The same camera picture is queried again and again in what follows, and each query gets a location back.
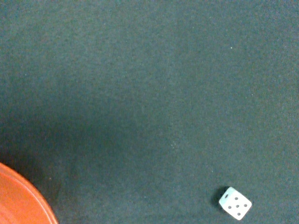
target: orange plastic rim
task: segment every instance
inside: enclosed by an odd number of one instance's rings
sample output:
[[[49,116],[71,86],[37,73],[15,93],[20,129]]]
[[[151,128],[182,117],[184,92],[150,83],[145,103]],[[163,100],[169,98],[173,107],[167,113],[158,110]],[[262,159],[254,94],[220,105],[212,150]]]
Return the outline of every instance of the orange plastic rim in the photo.
[[[41,193],[0,163],[0,224],[58,224]]]

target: dark gray fabric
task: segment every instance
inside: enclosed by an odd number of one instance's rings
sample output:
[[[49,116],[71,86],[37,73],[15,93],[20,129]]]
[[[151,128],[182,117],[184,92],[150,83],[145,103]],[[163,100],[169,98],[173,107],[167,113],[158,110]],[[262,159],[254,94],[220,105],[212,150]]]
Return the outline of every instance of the dark gray fabric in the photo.
[[[0,162],[61,224],[234,223],[228,186],[242,223],[299,222],[297,3],[18,2],[0,5]]]

